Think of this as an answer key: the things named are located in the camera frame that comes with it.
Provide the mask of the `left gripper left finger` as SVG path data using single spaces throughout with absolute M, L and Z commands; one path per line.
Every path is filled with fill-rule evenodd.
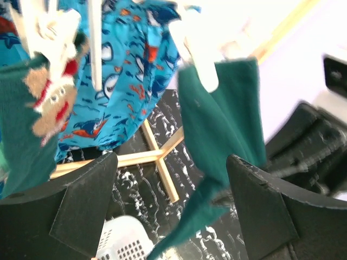
M 96 255 L 118 158 L 107 153 L 1 200 L 1 259 L 91 259 Z

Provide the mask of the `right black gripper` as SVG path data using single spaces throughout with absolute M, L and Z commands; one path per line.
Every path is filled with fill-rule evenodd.
M 346 123 L 307 102 L 297 105 L 266 144 L 268 173 L 334 196 L 346 187 Z

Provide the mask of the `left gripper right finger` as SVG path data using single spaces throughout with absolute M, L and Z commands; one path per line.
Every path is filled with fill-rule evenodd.
M 346 202 L 326 197 L 236 155 L 227 171 L 249 259 L 346 259 Z

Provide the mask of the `plain dark green sock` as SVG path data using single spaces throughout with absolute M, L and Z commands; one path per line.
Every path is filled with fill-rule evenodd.
M 204 177 L 177 226 L 154 247 L 149 259 L 185 242 L 226 212 L 224 206 L 214 206 L 212 200 L 229 187 L 228 156 L 235 154 L 255 166 L 266 163 L 257 60 L 224 61 L 215 67 L 219 86 L 212 93 L 204 89 L 194 66 L 178 73 L 184 142 Z

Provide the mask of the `green reindeer sock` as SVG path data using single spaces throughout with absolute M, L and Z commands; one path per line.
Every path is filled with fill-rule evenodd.
M 73 110 L 87 36 L 79 32 L 74 46 L 76 55 L 55 82 L 41 54 L 1 68 L 1 143 L 9 168 L 1 198 L 47 182 L 56 169 L 58 133 Z

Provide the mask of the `white plastic clip hanger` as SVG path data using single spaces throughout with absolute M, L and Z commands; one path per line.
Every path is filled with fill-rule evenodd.
M 88 25 L 91 56 L 92 84 L 96 91 L 102 88 L 102 22 L 101 1 L 88 2 Z M 198 78 L 209 93 L 219 86 L 211 41 L 202 15 L 194 8 L 198 1 L 175 1 L 180 19 L 169 24 L 171 37 L 181 58 L 192 60 Z M 9 1 L 13 23 L 23 48 L 31 58 L 44 55 L 50 62 L 50 79 L 60 78 L 70 54 L 70 45 L 76 37 L 81 20 L 75 10 L 58 10 L 58 1 Z

